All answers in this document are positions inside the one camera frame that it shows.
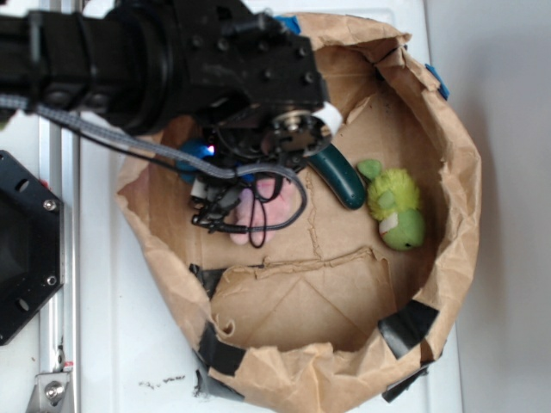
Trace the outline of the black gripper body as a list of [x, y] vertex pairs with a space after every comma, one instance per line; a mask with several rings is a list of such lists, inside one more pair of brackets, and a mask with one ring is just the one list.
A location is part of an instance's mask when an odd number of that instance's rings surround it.
[[179, 110], [214, 134], [220, 155], [289, 168], [336, 132], [311, 42], [240, 1], [175, 1], [183, 54]]

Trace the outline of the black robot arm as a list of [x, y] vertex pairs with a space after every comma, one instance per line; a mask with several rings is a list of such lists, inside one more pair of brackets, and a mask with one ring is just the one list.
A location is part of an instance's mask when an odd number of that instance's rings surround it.
[[240, 1], [119, 1], [1, 19], [1, 112], [89, 111], [132, 136], [188, 116], [243, 160], [324, 150], [342, 117], [311, 41]]

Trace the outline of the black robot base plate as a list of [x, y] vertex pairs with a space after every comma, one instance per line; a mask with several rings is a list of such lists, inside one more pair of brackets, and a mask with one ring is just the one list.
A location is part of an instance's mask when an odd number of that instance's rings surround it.
[[1, 151], [1, 344], [9, 344], [61, 287], [63, 203]]

